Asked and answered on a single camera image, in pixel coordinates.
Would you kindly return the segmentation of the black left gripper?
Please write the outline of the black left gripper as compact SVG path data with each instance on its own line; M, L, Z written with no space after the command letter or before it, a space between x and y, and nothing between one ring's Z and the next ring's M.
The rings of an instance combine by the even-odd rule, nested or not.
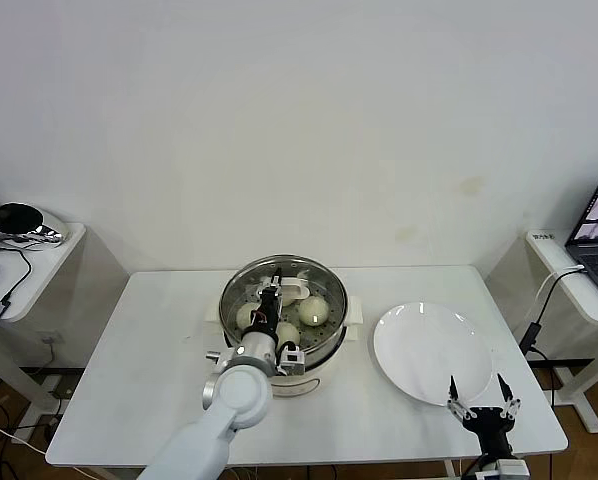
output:
M281 304L278 299L282 297L282 280L282 268L278 267L272 275L272 285L270 282L263 282L257 287L257 298L260 301L273 293L276 298L264 299L258 308L250 312L249 332L276 334L281 312Z

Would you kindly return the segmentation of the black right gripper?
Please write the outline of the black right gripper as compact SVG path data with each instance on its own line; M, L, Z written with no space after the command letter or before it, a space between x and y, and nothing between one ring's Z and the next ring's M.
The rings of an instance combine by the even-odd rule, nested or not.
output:
M450 376L447 408L455 418L466 418L466 429L474 433L481 453L488 458L512 458L512 448L507 434L515 425L515 417L521 406L521 399L513 395L511 387L498 373L497 379L504 399L503 407L465 406L459 399L457 386Z

